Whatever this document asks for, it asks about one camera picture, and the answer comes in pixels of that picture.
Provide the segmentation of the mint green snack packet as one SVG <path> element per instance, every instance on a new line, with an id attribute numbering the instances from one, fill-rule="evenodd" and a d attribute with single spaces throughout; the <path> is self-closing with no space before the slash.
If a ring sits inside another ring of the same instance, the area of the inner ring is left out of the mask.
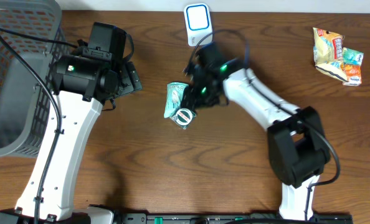
<path id="1" fill-rule="evenodd" d="M 189 85 L 187 83 L 171 82 L 167 84 L 166 106 L 164 118 L 171 117 L 181 106 L 183 94 Z"/>

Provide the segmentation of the round dark green packet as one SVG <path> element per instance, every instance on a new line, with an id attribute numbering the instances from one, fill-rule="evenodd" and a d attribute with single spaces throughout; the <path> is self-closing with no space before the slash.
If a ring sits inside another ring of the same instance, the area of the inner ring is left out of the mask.
<path id="1" fill-rule="evenodd" d="M 178 109 L 170 119 L 175 122 L 178 126 L 183 129 L 187 129 L 188 126 L 193 122 L 196 118 L 195 112 L 187 108 L 180 108 Z"/>

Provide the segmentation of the yellow snack bag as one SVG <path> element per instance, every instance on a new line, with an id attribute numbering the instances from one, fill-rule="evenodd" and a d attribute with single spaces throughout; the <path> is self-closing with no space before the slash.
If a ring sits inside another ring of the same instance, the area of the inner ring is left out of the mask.
<path id="1" fill-rule="evenodd" d="M 341 34 L 324 29 L 313 28 L 313 56 L 315 68 L 334 79 L 347 82 L 343 72 L 343 39 Z"/>

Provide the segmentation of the small teal white packet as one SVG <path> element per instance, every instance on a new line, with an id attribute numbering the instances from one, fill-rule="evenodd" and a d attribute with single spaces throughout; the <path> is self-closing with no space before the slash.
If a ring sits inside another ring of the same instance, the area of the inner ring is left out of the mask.
<path id="1" fill-rule="evenodd" d="M 343 61 L 344 64 L 361 66 L 364 54 L 357 50 L 343 48 Z"/>

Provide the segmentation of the small orange juice carton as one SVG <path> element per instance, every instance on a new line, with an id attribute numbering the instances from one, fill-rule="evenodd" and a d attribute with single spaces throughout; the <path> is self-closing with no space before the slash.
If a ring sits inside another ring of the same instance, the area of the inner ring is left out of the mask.
<path id="1" fill-rule="evenodd" d="M 359 65 L 345 64 L 343 71 L 346 74 L 347 80 L 347 82 L 343 82 L 343 85 L 360 86 L 360 84 L 362 83 L 362 78 L 361 78 L 361 67 Z"/>

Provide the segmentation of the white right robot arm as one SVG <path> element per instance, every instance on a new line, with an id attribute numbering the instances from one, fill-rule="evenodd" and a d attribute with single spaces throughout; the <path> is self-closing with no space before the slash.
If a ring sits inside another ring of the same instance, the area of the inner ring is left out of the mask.
<path id="1" fill-rule="evenodd" d="M 224 97 L 251 115 L 267 133 L 270 166 L 282 182 L 280 216 L 310 221 L 313 192 L 331 158 L 317 111 L 280 98 L 245 61 L 226 59 L 213 42 L 194 52 L 185 72 L 192 84 L 181 106 L 195 111 L 219 105 Z"/>

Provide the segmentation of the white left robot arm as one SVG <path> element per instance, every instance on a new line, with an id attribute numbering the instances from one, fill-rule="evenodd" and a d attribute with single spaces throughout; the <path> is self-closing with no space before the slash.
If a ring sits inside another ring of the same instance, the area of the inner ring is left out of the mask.
<path id="1" fill-rule="evenodd" d="M 74 192 L 85 145 L 106 100 L 142 89 L 133 62 L 119 64 L 64 55 L 52 69 L 54 100 L 39 155 L 14 208 L 0 223 L 121 223 L 103 205 L 74 209 Z"/>

